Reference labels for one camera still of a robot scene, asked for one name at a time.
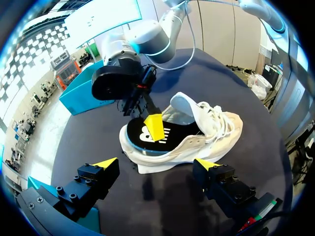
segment black insole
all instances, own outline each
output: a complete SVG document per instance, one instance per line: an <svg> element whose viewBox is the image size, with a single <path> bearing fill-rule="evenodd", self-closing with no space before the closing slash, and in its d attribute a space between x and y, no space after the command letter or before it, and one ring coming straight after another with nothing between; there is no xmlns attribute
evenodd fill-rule
<svg viewBox="0 0 315 236"><path fill-rule="evenodd" d="M127 136L133 145L146 151L169 152L176 148L188 135L204 135L196 122L188 125L173 124L163 121L165 139L154 142L149 132L143 132L145 127L142 118L134 118L127 125Z"/></svg>

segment shoe tongue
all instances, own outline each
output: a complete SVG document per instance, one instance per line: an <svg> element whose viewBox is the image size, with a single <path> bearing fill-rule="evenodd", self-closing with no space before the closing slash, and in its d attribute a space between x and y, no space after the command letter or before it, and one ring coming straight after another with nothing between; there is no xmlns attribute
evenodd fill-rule
<svg viewBox="0 0 315 236"><path fill-rule="evenodd" d="M198 125L199 129L206 135L213 135L213 128L209 122L207 113L198 106L198 104L182 92L175 94L170 104L176 110L193 117Z"/></svg>

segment new balance logo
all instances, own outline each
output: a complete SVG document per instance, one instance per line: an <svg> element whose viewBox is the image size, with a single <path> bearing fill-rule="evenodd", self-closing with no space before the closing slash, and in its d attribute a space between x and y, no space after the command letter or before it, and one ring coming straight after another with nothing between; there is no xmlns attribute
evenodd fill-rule
<svg viewBox="0 0 315 236"><path fill-rule="evenodd" d="M171 129L164 128L165 138L162 140L159 140L160 144L166 144L167 137L168 137L168 134L170 131L171 131ZM154 141L153 141L153 139L152 139L152 137L148 131L148 128L146 126L142 127L142 134L140 134L140 140L142 140L144 142L154 143Z"/></svg>

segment white sneaker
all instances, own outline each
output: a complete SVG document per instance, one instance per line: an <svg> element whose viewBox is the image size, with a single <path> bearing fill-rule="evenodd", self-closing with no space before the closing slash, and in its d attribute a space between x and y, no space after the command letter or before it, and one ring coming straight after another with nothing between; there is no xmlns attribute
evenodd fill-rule
<svg viewBox="0 0 315 236"><path fill-rule="evenodd" d="M154 142L142 118L121 128L119 139L126 156L140 174L169 170L195 158L216 162L241 136L243 122L237 114L222 112L207 102L196 104L178 92L162 113L165 138Z"/></svg>

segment dark blue table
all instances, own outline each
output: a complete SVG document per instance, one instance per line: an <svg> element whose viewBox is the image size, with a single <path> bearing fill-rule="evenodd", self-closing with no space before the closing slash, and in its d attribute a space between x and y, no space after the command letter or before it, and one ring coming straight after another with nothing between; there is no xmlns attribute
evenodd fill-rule
<svg viewBox="0 0 315 236"><path fill-rule="evenodd" d="M191 50L178 50L175 62L184 63ZM281 208L292 201L292 175L280 132L270 114L252 91L213 57L196 50L191 63L178 71L158 70L151 97L161 110L176 92L196 102L220 105L243 120L242 135L219 163L236 169L239 178L257 188L257 196L270 192L283 199ZM98 201L102 233L108 236L195 236L222 235L233 224L215 201L199 191L192 165L140 175L122 154L119 131L128 122L116 104L71 116L61 138L52 176L52 185L64 185L84 163L118 157L120 176L104 201ZM279 219L272 220L272 230Z"/></svg>

